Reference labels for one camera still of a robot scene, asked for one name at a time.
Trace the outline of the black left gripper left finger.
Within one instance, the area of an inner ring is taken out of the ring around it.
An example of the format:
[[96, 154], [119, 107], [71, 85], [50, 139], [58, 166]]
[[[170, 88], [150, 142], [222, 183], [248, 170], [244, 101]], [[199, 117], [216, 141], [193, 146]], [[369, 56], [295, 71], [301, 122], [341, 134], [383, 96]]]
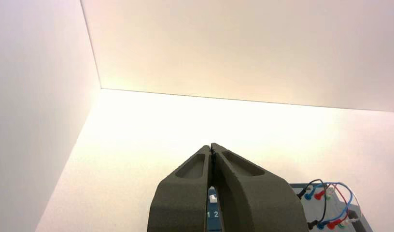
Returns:
[[158, 184], [149, 210], [149, 232], [206, 230], [211, 155], [211, 148], [204, 145]]

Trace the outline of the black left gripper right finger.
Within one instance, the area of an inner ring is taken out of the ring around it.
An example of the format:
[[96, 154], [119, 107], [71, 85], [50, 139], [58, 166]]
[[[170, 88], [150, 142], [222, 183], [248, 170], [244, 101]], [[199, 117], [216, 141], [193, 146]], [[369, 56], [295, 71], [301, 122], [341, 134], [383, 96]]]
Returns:
[[217, 144], [212, 184], [225, 232], [307, 232], [301, 201], [288, 182]]

